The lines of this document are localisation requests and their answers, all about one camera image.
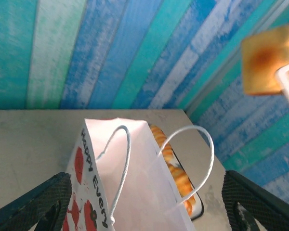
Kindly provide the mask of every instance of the white paper gift bag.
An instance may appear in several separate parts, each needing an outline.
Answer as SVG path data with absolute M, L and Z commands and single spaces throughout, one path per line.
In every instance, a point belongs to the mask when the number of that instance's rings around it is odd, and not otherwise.
M 186 129 L 198 127 L 165 144 Z M 204 184 L 212 161 L 199 187 L 181 198 L 146 121 L 86 119 L 66 171 L 73 192 L 63 230 L 194 230 L 183 202 Z

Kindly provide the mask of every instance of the baked pastry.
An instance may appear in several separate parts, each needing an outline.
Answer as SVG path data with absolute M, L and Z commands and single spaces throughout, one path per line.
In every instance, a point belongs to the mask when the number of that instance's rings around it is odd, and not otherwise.
M 182 197 L 188 195 L 192 190 L 193 187 L 191 185 L 191 182 L 189 181 L 188 175 L 186 174 L 186 172 L 179 168 L 179 167 L 175 167 L 170 163 L 166 163 L 168 166 L 168 169 L 178 187 L 179 193 Z M 195 204 L 196 200 L 194 198 L 194 196 L 191 196 L 188 199 L 190 204 Z
M 189 216 L 192 215 L 193 207 L 192 207 L 191 203 L 188 200 L 184 201 L 184 206 L 185 206 L 185 208 L 187 210 L 188 215 Z
M 154 139 L 156 140 L 158 146 L 161 148 L 167 137 L 165 136 L 164 132 L 155 125 L 150 125 L 150 129 L 153 133 Z M 162 155 L 166 162 L 169 162 L 174 158 L 173 150 L 169 143 L 167 143 L 165 148 L 163 149 Z
M 166 135 L 159 127 L 155 125 L 150 125 L 150 129 L 153 133 L 154 139 L 156 140 L 158 146 L 161 147 L 164 141 L 167 139 Z M 173 150 L 169 143 L 167 143 L 165 148 L 163 149 L 162 155 L 178 187 L 180 195 L 182 197 L 188 195 L 193 190 L 193 187 L 191 185 L 191 182 L 189 181 L 189 178 L 186 172 L 182 168 L 175 167 L 174 165 L 169 163 L 174 158 Z M 196 203 L 196 200 L 194 196 L 190 197 L 187 201 L 184 201 L 185 208 L 189 215 L 192 214 L 193 205 L 195 203 Z

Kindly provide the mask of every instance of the table surface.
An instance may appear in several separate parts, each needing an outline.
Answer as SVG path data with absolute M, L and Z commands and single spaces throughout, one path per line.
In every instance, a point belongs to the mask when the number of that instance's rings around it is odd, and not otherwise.
M 0 110 L 0 208 L 65 171 L 84 118 L 146 120 L 166 135 L 191 125 L 182 110 Z M 210 149 L 195 130 L 176 136 L 171 145 L 194 184 L 204 177 Z M 223 205 L 225 170 L 214 159 L 212 173 L 198 194 L 204 214 L 194 221 L 197 230 L 230 230 Z

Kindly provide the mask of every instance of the teal wooden plank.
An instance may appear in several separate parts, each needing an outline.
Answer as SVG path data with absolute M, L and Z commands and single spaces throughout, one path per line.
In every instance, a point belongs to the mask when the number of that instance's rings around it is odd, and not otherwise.
M 242 175 L 263 186 L 289 172 L 289 142 L 245 170 Z
M 283 13 L 272 23 L 270 28 L 281 26 L 289 22 L 289 6 L 283 11 Z
M 0 109 L 24 109 L 35 0 L 0 0 Z
M 61 109 L 87 107 L 127 3 L 128 0 L 87 0 L 60 102 Z
M 258 8 L 252 13 L 244 25 L 237 31 L 225 48 L 218 54 L 206 72 L 198 79 L 192 89 L 179 103 L 179 108 L 186 109 L 194 96 L 201 90 L 203 85 L 210 79 L 214 71 L 227 59 L 234 47 L 240 45 L 241 40 L 249 34 L 258 21 L 267 13 L 275 1 L 262 1 Z
M 112 108 L 130 108 L 191 0 L 165 0 L 116 95 Z
M 289 113 L 257 138 L 247 143 L 226 160 L 223 166 L 227 170 L 243 172 L 287 142 L 289 142 Z
M 57 109 L 86 0 L 39 2 L 27 108 Z
M 279 197 L 285 202 L 289 201 L 289 172 L 276 178 L 263 187 L 273 195 Z
M 234 67 L 225 75 L 221 82 L 211 91 L 207 97 L 200 103 L 196 110 L 190 115 L 190 120 L 196 123 L 201 115 L 214 103 L 215 100 L 225 91 L 226 88 L 241 73 L 241 61 L 237 62 Z
M 192 39 L 191 47 L 184 51 L 149 108 L 177 108 L 179 102 L 244 25 L 261 1 L 218 1 Z
M 244 97 L 242 90 L 242 78 L 238 76 L 229 87 L 223 91 L 214 103 L 201 115 L 197 124 L 210 129 L 227 114 L 227 112 Z
M 224 140 L 214 142 L 217 158 L 222 163 L 225 162 L 245 144 L 255 139 L 288 113 L 289 103 L 284 96 L 270 96 L 268 101 L 236 127 Z
M 241 98 L 226 112 L 224 117 L 217 121 L 213 127 L 207 129 L 214 143 L 224 142 L 229 134 L 252 116 L 255 111 L 264 107 L 269 99 L 270 96 Z
M 87 108 L 108 109 L 162 0 L 129 0 Z
M 210 17 L 212 14 L 216 13 L 214 10 L 215 5 L 215 0 L 192 1 L 158 60 L 155 62 L 154 67 L 150 71 L 145 83 L 142 85 L 131 108 L 148 108 L 186 47 L 190 45 L 195 34 L 198 33 L 202 27 L 208 25 L 208 21 L 209 26 L 206 26 L 206 28 L 209 33 L 211 32 L 210 28 L 214 23 L 212 23 Z

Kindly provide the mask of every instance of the bag handle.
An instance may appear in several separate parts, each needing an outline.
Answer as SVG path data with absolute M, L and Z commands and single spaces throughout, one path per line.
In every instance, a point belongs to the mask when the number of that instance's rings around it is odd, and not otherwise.
M 194 188 L 194 190 L 192 190 L 188 195 L 186 195 L 185 197 L 182 198 L 182 201 L 179 203 L 179 204 L 182 204 L 184 203 L 184 201 L 188 200 L 190 197 L 192 197 L 204 184 L 205 182 L 207 181 L 207 179 L 209 178 L 209 175 L 212 171 L 212 168 L 213 168 L 213 162 L 214 162 L 214 144 L 213 144 L 213 140 L 212 140 L 212 137 L 211 135 L 208 133 L 207 130 L 205 130 L 203 127 L 200 127 L 200 126 L 197 126 L 197 125 L 189 125 L 189 126 L 185 126 L 183 128 L 180 128 L 178 130 L 176 130 L 174 133 L 172 133 L 163 143 L 163 145 L 161 146 L 161 149 L 158 153 L 158 157 L 162 155 L 162 151 L 164 150 L 166 144 L 174 137 L 176 136 L 177 134 L 183 132 L 183 131 L 186 131 L 186 130 L 191 130 L 191 129 L 196 129 L 198 131 L 201 131 L 203 132 L 206 137 L 208 138 L 209 140 L 209 143 L 210 143 L 210 149 L 211 149 L 211 158 L 210 158 L 210 165 L 209 165 L 209 168 L 208 168 L 208 171 L 207 171 L 207 174 L 206 176 L 204 177 L 204 179 L 202 180 L 202 182 Z
M 119 200 L 119 197 L 120 197 L 120 194 L 122 192 L 122 189 L 123 189 L 123 184 L 124 184 L 124 181 L 126 179 L 126 176 L 127 176 L 127 171 L 129 169 L 129 164 L 130 164 L 130 156 L 131 156 L 131 135 L 130 135 L 130 132 L 129 130 L 127 129 L 127 127 L 125 125 L 120 125 L 119 127 L 117 127 L 114 132 L 112 133 L 112 135 L 110 136 L 109 140 L 107 141 L 106 143 L 106 146 L 104 148 L 104 150 L 101 152 L 101 154 L 99 154 L 96 158 L 96 161 L 98 161 L 106 152 L 108 146 L 109 146 L 109 143 L 111 142 L 112 138 L 114 137 L 115 133 L 117 131 L 119 131 L 120 129 L 123 129 L 125 132 L 126 132 L 126 136 L 127 136 L 127 154 L 126 154 L 126 160 L 125 160 L 125 166 L 124 166 L 124 169 L 123 169 L 123 173 L 122 173 L 122 178 L 121 178 L 121 181 L 120 181 L 120 184 L 119 184 L 119 188 L 118 188 L 118 191 L 116 193 L 116 196 L 112 202 L 112 205 L 111 205 L 111 208 L 110 208 L 110 220 L 111 220 L 111 224 L 113 225 L 115 223 L 115 219 L 113 217 L 113 214 L 115 212 L 115 209 L 116 209 L 116 206 L 117 206 L 117 203 L 118 203 L 118 200 Z

